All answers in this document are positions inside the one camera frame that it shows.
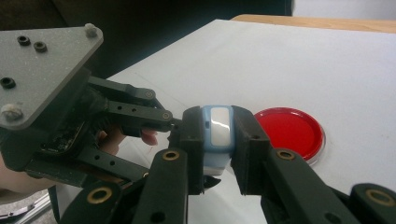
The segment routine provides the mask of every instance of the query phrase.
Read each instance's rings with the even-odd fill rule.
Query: light blue object
[[[204,123],[204,175],[221,175],[235,148],[233,108],[206,105]]]

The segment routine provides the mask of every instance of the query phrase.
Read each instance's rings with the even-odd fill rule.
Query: red plate
[[[273,147],[299,153],[308,163],[317,160],[324,146],[324,133],[318,122],[303,111],[276,107],[255,115]]]

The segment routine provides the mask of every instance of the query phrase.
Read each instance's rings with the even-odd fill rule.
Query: gray metal plate
[[[13,89],[0,87],[0,107],[15,105],[22,112],[16,120],[0,116],[0,127],[27,128],[58,94],[78,69],[103,43],[103,33],[87,37],[84,27],[0,32],[0,78],[11,77]],[[21,46],[18,36],[30,38]],[[34,43],[42,41],[48,50],[36,52]]]

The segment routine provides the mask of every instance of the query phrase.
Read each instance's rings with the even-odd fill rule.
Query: wooden edge
[[[369,31],[396,34],[396,21],[325,19],[264,15],[239,15],[232,21],[250,21],[276,25],[301,26],[334,30]]]

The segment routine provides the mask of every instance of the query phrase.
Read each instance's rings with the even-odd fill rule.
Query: dark background
[[[110,77],[214,19],[291,16],[292,0],[0,0],[0,30],[99,27],[105,42],[88,62]]]

